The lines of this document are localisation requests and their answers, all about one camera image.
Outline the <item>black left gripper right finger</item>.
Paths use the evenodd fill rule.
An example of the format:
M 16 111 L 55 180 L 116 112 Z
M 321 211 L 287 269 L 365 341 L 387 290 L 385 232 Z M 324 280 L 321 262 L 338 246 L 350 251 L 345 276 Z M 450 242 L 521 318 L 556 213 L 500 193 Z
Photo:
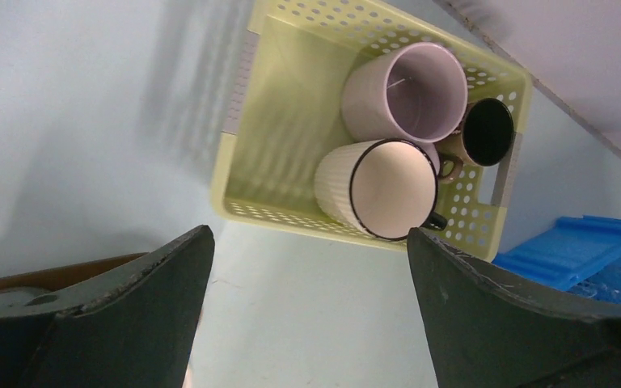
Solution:
M 407 249 L 440 387 L 621 387 L 621 305 L 527 280 L 422 228 Z

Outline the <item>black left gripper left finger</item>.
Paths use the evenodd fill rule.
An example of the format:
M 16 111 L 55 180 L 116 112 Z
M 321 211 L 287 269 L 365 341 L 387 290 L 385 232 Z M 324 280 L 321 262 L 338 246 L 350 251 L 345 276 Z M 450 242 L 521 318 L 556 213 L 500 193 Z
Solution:
M 91 279 L 0 308 L 0 387 L 181 387 L 215 241 L 197 226 Z

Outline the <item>white ribbed mug black rim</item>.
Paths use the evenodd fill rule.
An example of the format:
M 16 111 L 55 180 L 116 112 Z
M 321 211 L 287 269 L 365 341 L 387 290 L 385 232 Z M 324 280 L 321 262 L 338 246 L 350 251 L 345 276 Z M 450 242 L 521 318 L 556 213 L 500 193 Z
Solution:
M 332 220 L 362 234 L 397 242 L 411 229 L 443 231 L 437 213 L 436 167 L 418 145 L 398 138 L 343 145 L 315 170 L 314 195 Z

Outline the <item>pink mug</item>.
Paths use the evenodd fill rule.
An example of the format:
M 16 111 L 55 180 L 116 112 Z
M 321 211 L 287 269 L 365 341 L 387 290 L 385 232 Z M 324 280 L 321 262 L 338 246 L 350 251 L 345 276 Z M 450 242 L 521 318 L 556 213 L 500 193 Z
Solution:
M 467 98 L 467 76 L 454 54 L 415 43 L 356 68 L 344 84 L 340 111 L 357 141 L 434 143 L 458 126 Z

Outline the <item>dark grey mug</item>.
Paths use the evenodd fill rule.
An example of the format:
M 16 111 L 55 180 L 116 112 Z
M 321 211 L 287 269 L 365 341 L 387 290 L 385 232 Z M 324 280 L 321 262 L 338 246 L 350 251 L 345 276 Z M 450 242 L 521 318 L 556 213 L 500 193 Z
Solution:
M 50 293 L 48 289 L 37 287 L 15 287 L 0 290 L 0 308 L 24 306 L 36 297 Z

